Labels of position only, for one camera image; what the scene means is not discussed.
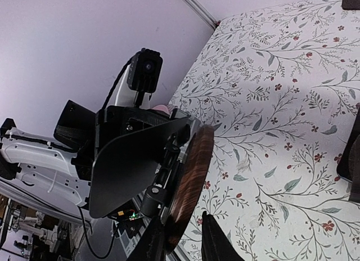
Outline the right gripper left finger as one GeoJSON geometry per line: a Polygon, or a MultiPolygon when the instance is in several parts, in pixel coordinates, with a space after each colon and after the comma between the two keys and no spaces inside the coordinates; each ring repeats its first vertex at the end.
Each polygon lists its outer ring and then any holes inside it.
{"type": "Polygon", "coordinates": [[[164,261],[165,226],[160,216],[153,217],[138,244],[131,252],[127,261],[164,261]]]}

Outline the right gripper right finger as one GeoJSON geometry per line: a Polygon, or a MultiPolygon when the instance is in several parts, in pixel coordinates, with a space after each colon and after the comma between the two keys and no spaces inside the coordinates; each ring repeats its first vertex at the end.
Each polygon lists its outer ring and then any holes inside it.
{"type": "Polygon", "coordinates": [[[244,261],[215,218],[205,211],[202,213],[201,255],[204,261],[244,261]]]}

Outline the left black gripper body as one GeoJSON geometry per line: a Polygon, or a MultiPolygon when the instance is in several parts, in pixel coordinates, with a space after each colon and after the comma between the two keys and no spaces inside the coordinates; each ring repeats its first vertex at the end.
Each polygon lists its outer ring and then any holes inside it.
{"type": "Polygon", "coordinates": [[[93,162],[114,138],[170,120],[170,115],[153,109],[108,106],[97,113],[68,101],[54,130],[54,138],[76,151],[71,160],[79,179],[91,180],[93,162]]]}

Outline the black stand wooden base front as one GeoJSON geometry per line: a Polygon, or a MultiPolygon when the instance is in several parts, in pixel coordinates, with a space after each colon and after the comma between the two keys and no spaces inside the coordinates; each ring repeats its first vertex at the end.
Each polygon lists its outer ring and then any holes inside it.
{"type": "Polygon", "coordinates": [[[151,219],[165,254],[183,236],[203,190],[212,160],[214,128],[174,109],[170,115],[110,106],[95,118],[94,162],[89,194],[93,218],[119,218],[142,194],[142,216],[151,219]]]}

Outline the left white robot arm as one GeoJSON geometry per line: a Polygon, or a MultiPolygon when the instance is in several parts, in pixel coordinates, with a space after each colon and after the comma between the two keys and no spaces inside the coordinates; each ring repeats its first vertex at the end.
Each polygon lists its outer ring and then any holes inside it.
{"type": "Polygon", "coordinates": [[[1,178],[37,186],[86,209],[118,206],[155,176],[155,150],[145,135],[170,118],[165,106],[109,106],[93,112],[68,101],[52,138],[20,130],[12,118],[1,125],[1,178]]]}

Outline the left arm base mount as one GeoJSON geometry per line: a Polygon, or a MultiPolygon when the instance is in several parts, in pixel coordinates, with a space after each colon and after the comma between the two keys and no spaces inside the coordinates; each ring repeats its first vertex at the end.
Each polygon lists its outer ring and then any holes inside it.
{"type": "Polygon", "coordinates": [[[141,235],[141,230],[146,229],[143,215],[134,209],[115,211],[107,216],[113,221],[112,230],[116,238],[126,234],[129,239],[141,235]]]}

